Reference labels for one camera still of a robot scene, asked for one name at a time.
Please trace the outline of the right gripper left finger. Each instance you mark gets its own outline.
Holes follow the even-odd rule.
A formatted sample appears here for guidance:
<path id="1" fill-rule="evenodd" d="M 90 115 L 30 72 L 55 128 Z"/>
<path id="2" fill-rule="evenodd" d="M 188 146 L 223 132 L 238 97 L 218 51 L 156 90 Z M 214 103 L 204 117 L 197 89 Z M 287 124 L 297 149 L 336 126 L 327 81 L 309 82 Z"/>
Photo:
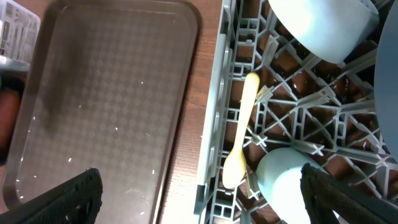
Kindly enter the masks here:
<path id="1" fill-rule="evenodd" d="M 1 223 L 94 223 L 102 206 L 100 172 L 90 168 L 1 214 Z"/>

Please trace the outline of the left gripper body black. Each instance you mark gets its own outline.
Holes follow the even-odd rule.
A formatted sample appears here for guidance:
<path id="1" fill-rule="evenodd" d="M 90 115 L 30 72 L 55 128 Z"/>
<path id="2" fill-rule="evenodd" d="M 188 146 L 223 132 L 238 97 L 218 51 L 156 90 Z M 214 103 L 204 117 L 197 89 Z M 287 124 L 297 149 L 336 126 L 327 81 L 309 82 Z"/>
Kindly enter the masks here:
<path id="1" fill-rule="evenodd" d="M 27 72 L 1 69 L 1 165 L 6 163 Z"/>

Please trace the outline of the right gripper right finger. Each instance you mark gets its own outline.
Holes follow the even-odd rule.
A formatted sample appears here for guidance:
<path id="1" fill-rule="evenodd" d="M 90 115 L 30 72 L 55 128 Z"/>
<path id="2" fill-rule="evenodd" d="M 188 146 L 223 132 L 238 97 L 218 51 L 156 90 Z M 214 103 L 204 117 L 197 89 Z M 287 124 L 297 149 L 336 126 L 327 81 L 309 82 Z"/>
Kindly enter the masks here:
<path id="1" fill-rule="evenodd" d="M 306 163 L 301 169 L 300 189 L 311 223 L 397 223 L 397 205 L 371 198 Z"/>

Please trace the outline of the light blue cup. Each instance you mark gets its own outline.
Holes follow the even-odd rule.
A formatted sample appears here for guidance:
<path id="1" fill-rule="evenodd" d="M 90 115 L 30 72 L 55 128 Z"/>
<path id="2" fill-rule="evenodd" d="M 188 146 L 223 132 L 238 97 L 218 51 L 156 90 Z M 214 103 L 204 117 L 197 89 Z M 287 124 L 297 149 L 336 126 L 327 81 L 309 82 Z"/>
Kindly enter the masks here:
<path id="1" fill-rule="evenodd" d="M 308 155 L 282 147 L 268 152 L 256 169 L 261 194 L 286 223 L 310 223 L 300 188 L 301 170 L 306 163 L 322 169 Z"/>

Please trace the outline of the yellow plastic spoon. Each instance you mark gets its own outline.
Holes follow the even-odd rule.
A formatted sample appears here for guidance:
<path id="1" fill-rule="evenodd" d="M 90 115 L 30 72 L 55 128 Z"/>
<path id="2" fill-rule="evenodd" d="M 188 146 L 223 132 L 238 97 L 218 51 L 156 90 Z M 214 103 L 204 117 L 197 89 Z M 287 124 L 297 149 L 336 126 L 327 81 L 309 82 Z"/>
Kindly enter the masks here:
<path id="1" fill-rule="evenodd" d="M 237 187 L 246 173 L 247 163 L 243 153 L 244 137 L 256 101 L 259 83 L 260 78 L 258 74 L 254 72 L 247 74 L 241 96 L 234 145 L 223 167 L 222 184 L 227 189 Z"/>

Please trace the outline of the dark blue plate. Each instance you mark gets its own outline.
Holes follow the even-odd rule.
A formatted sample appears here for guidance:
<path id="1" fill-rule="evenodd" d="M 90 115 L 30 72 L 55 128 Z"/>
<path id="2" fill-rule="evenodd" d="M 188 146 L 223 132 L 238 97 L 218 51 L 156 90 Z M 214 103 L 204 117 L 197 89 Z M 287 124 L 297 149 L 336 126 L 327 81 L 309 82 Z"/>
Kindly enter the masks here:
<path id="1" fill-rule="evenodd" d="M 376 55 L 376 114 L 387 149 L 397 159 L 397 1 L 387 15 Z"/>

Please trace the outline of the light blue bowl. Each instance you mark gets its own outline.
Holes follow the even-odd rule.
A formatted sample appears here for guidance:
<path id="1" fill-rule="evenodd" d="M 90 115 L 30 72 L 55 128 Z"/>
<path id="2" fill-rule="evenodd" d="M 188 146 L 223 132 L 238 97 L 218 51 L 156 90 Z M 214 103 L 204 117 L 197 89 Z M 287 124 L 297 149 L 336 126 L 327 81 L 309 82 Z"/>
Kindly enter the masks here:
<path id="1" fill-rule="evenodd" d="M 368 0 L 269 0 L 269 4 L 295 39 L 330 63 L 341 63 L 379 24 L 379 12 Z"/>

